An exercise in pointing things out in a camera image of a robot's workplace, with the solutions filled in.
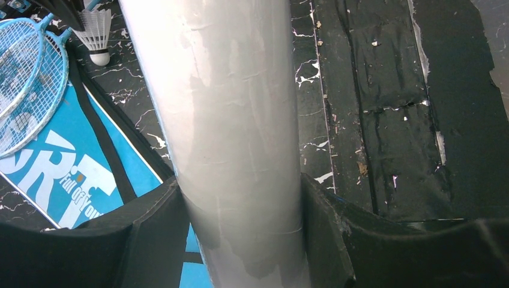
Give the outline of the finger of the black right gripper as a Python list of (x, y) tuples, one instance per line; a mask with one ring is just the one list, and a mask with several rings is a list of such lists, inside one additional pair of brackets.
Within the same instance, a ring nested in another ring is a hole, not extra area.
[(35, 0), (35, 3), (45, 8), (66, 25), (77, 31), (84, 31), (85, 27), (80, 18), (80, 12), (85, 9), (81, 0)]

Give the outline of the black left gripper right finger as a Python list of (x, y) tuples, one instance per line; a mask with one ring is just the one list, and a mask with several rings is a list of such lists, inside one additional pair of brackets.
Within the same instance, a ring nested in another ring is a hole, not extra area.
[(405, 226), (301, 175), (313, 287), (507, 287), (508, 220), (437, 231)]

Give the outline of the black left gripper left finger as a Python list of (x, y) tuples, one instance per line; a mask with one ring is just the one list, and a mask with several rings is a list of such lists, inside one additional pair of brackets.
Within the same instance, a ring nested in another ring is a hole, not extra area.
[(189, 218), (175, 178), (75, 229), (1, 224), (2, 287), (178, 287)]

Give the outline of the white shuttlecock black band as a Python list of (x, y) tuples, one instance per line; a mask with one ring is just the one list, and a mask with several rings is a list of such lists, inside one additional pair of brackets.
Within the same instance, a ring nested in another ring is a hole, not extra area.
[(110, 62), (107, 42), (112, 22), (111, 9), (83, 10), (79, 13), (79, 16), (85, 30), (74, 30), (73, 32), (89, 50), (91, 61), (95, 65), (106, 66)]

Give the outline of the silver shuttlecock tube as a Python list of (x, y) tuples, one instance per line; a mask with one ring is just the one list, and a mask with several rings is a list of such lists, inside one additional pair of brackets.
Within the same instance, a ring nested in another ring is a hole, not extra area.
[(214, 287), (310, 287), (289, 1), (121, 1)]

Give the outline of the blue racket cover bag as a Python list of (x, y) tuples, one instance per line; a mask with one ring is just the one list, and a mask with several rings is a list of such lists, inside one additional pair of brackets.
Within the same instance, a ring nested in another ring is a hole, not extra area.
[[(68, 48), (64, 99), (37, 138), (1, 160), (1, 175), (54, 225), (75, 229), (149, 193), (173, 172), (129, 119), (104, 96)], [(211, 287), (188, 226), (178, 287)]]

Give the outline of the blue racket white grip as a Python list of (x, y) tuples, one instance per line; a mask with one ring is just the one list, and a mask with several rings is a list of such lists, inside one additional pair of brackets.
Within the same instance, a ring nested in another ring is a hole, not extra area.
[(67, 86), (65, 43), (71, 34), (48, 31), (55, 17), (9, 20), (1, 26), (1, 157), (21, 150), (46, 126)]

